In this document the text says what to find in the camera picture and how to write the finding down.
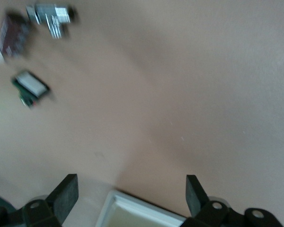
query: silver metallic object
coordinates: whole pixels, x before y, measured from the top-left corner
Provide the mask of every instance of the silver metallic object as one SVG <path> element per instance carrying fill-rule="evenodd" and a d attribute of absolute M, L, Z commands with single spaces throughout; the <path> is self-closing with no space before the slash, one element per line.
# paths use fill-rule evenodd
<path fill-rule="evenodd" d="M 64 24 L 69 24 L 74 18 L 74 10 L 69 5 L 35 4 L 27 6 L 27 14 L 31 22 L 47 23 L 53 38 L 64 36 Z"/>

